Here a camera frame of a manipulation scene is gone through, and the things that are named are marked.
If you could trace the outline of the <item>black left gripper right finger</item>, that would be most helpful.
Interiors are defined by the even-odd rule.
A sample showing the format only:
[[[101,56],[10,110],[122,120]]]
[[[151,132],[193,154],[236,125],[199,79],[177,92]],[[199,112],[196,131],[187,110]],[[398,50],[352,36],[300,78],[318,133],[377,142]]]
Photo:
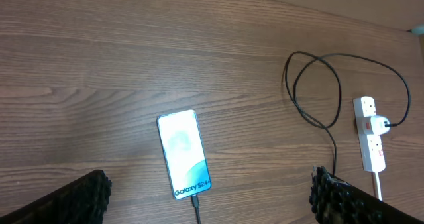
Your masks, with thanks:
[[[315,167],[311,177],[309,203],[320,224],[423,224],[332,175],[323,166]]]

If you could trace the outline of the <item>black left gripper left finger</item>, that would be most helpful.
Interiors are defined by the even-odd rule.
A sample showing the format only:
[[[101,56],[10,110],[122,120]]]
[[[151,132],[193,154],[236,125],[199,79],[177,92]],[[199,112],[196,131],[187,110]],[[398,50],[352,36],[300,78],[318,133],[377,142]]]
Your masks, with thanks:
[[[102,224],[112,181],[94,170],[1,217],[1,224]]]

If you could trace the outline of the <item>Samsung Galaxy smartphone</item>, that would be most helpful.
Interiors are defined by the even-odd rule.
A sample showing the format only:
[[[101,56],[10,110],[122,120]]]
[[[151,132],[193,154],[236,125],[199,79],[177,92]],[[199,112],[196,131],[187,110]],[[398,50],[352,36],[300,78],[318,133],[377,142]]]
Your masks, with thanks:
[[[209,190],[212,183],[196,112],[162,115],[157,125],[173,197],[180,200]]]

